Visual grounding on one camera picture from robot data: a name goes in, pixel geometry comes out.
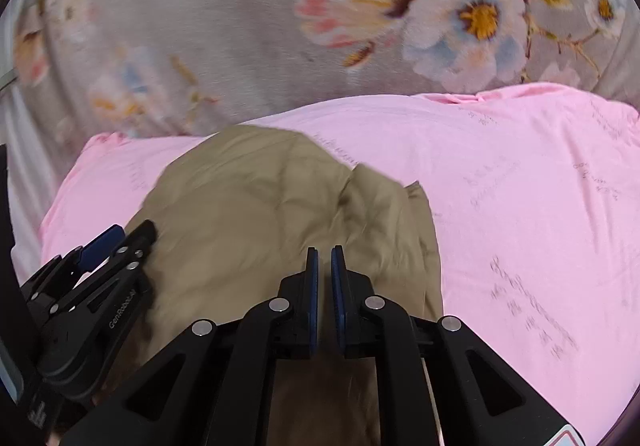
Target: wrinkled cloth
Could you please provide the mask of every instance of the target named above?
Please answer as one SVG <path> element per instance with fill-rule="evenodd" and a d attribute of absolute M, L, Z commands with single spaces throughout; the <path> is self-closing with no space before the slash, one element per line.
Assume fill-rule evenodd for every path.
<path fill-rule="evenodd" d="M 335 97 L 530 80 L 639 106 L 639 24 L 634 0 L 12 0 L 0 135 L 21 278 L 97 133 L 210 135 Z"/>
<path fill-rule="evenodd" d="M 640 382 L 640 117 L 628 105 L 536 83 L 476 95 L 336 99 L 254 121 L 307 134 L 428 192 L 446 313 L 474 332 L 596 445 Z M 177 149 L 186 144 L 174 138 Z M 124 140 L 78 162 L 43 232 L 49 255 L 135 213 L 168 140 Z M 91 211 L 102 224 L 87 226 Z"/>
<path fill-rule="evenodd" d="M 343 245 L 347 266 L 409 314 L 442 316 L 440 258 L 419 184 L 350 170 L 300 133 L 238 126 L 172 162 L 127 231 L 145 219 L 158 229 L 145 267 L 156 297 L 109 386 L 194 320 L 236 320 L 276 296 L 311 246 L 320 257 L 319 352 L 277 363 L 268 444 L 379 441 L 374 362 L 345 361 L 336 349 L 330 249 Z"/>

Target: pink sheet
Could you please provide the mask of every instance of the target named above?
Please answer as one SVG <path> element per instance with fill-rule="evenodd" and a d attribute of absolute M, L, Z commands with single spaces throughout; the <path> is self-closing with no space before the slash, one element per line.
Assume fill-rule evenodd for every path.
<path fill-rule="evenodd" d="M 640 382 L 640 121 L 557 84 L 360 96 L 254 124 L 295 129 L 429 197 L 446 313 L 596 445 Z M 43 261 L 126 223 L 198 139 L 94 138 L 42 224 Z"/>

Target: gray floral fabric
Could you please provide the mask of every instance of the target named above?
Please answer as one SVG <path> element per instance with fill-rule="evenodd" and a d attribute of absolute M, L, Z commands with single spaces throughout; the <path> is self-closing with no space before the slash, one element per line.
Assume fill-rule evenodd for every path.
<path fill-rule="evenodd" d="M 60 181 L 100 131 L 206 135 L 338 96 L 549 80 L 636 106 L 633 0 L 12 0 L 12 57 Z M 34 153 L 21 140 L 22 155 Z"/>

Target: khaki cloth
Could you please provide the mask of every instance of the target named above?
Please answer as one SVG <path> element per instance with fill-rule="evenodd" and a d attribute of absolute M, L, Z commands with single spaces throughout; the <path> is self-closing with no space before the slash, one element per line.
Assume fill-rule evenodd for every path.
<path fill-rule="evenodd" d="M 145 272 L 156 291 L 111 371 L 117 384 L 192 321 L 242 318 L 319 251 L 320 346 L 310 362 L 278 362 L 268 444 L 378 444 L 373 360 L 338 356 L 330 250 L 409 314 L 442 316 L 440 258 L 428 200 L 358 165 L 350 170 L 306 136 L 234 126 L 170 164 L 130 231 L 158 229 Z"/>

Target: yellow flower center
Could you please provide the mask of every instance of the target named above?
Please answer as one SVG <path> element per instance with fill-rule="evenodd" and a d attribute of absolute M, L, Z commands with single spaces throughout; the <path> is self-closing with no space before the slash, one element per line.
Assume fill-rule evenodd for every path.
<path fill-rule="evenodd" d="M 613 9 L 609 0 L 598 0 L 598 14 L 604 21 L 613 19 Z"/>
<path fill-rule="evenodd" d="M 480 41 L 491 39 L 498 31 L 498 9 L 491 3 L 473 2 L 460 11 L 458 17 L 464 22 L 465 30 Z"/>

